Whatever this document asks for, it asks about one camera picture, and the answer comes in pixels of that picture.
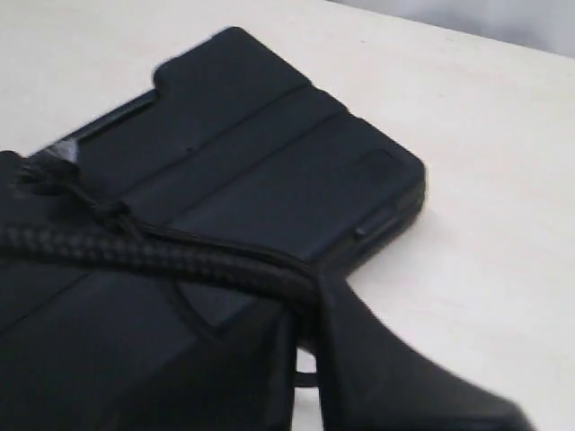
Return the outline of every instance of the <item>white table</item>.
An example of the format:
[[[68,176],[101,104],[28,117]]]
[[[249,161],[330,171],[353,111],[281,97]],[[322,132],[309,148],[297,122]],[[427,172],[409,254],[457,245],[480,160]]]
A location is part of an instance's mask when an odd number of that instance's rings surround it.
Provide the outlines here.
[[[420,156],[420,221],[351,282],[420,352],[575,429],[575,60],[320,0],[4,0],[0,142],[27,153],[240,25]],[[320,428],[314,391],[295,430]]]

